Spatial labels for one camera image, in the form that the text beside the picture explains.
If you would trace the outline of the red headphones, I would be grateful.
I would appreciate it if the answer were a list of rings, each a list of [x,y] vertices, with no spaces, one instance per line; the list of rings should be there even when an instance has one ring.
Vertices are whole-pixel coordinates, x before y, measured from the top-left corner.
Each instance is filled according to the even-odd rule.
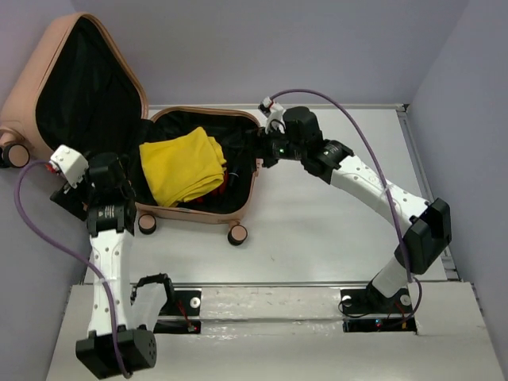
[[[226,190],[235,181],[236,177],[237,177],[237,175],[235,173],[226,171],[223,174],[222,183],[218,187],[211,190],[207,194],[204,194],[203,196],[196,198],[194,201],[197,203],[200,203],[200,204],[204,204],[206,202],[212,202],[212,201],[218,200],[219,198],[221,198],[224,195]]]

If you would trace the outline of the pink hard-shell suitcase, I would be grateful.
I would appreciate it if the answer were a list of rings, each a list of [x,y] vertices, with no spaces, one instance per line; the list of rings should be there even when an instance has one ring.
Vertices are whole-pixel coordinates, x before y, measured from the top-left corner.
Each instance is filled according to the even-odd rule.
[[[240,178],[218,200],[158,206],[148,188],[139,146],[170,140],[203,127],[220,144],[227,160],[244,151]],[[46,28],[1,112],[1,165],[24,167],[32,158],[46,160],[62,144],[92,157],[114,152],[136,193],[143,233],[158,218],[226,224],[230,244],[248,235],[244,217],[260,161],[247,141],[259,128],[239,110],[175,106],[148,112],[143,87],[104,25],[88,13],[55,19]]]

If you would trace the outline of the yellow cloth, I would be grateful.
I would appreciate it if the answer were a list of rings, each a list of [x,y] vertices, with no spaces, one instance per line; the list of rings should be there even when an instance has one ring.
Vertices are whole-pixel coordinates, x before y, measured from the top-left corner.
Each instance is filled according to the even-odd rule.
[[[199,126],[172,140],[143,143],[140,163],[156,204],[173,207],[222,183],[227,160],[214,137]]]

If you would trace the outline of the black cylindrical bottle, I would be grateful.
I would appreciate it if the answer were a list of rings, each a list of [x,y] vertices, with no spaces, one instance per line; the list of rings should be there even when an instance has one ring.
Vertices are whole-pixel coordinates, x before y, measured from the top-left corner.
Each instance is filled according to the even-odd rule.
[[[240,178],[243,159],[244,151],[240,151],[229,164],[227,187],[233,187],[234,183]]]

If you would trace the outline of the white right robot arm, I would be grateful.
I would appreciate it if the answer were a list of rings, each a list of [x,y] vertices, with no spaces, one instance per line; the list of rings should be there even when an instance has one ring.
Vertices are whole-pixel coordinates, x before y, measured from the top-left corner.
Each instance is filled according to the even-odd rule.
[[[393,225],[398,236],[393,257],[349,305],[362,314],[385,310],[410,277],[425,274],[450,244],[449,204],[403,190],[345,144],[325,139],[317,116],[305,106],[286,109],[268,98],[259,110],[266,124],[254,133],[252,148],[264,167],[298,161],[307,173],[350,194]]]

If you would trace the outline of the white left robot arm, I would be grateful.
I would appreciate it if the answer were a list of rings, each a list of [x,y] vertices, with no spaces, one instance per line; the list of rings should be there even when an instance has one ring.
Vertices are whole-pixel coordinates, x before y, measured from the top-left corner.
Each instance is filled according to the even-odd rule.
[[[137,208],[134,189],[116,154],[101,153],[88,160],[60,145],[50,164],[87,199],[93,308],[87,338],[76,342],[75,354],[97,379],[119,375],[128,379],[155,366],[154,328],[159,313],[175,306],[174,287],[162,273],[131,284],[129,259]]]

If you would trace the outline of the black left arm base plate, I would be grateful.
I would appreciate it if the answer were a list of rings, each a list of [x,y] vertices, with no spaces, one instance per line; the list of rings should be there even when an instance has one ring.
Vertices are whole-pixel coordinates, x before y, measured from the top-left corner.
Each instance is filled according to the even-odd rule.
[[[202,290],[200,288],[176,288],[175,301],[166,302],[161,309],[154,334],[200,334],[201,304]]]

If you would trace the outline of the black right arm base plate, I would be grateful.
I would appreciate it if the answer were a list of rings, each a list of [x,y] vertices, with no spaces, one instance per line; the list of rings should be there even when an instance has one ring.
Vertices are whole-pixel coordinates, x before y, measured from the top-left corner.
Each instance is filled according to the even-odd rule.
[[[416,333],[413,304],[409,291],[402,288],[387,302],[373,304],[366,298],[364,288],[341,291],[338,310],[344,317],[345,333]]]

